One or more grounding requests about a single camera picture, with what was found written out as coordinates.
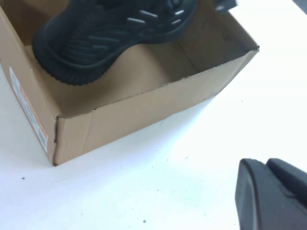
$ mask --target shoe upper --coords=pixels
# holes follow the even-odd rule
[[[195,5],[196,0],[71,0],[46,24],[45,39],[57,58],[90,66],[176,30]]]

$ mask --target black shoe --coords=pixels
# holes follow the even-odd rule
[[[34,55],[57,80],[89,84],[129,47],[175,40],[193,16],[196,1],[71,0],[37,31]]]

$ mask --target black plastic object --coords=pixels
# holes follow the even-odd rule
[[[237,6],[236,0],[215,0],[215,9],[220,13],[226,13]]]
[[[37,31],[34,55],[57,80],[89,84],[129,47],[176,39],[196,8],[196,0],[71,0]]]
[[[241,230],[306,230],[307,173],[279,159],[240,162],[236,207]]]

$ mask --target sticker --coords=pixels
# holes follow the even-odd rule
[[[10,75],[11,75],[12,86],[15,91],[15,94],[17,95],[19,102],[23,106],[25,113],[27,114],[32,124],[32,127],[34,128],[45,152],[47,153],[48,152],[48,149],[47,149],[48,135],[46,131],[44,130],[42,124],[39,122],[38,116],[36,115],[33,107],[31,106],[29,99],[25,95],[24,90],[22,86],[20,85],[20,82],[18,81],[11,67],[10,67]]]

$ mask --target open shoe box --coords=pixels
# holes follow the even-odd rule
[[[259,50],[231,14],[200,0],[177,41],[131,47],[99,81],[69,86],[41,69],[31,47],[67,2],[0,0],[2,67],[54,165],[216,96]]]

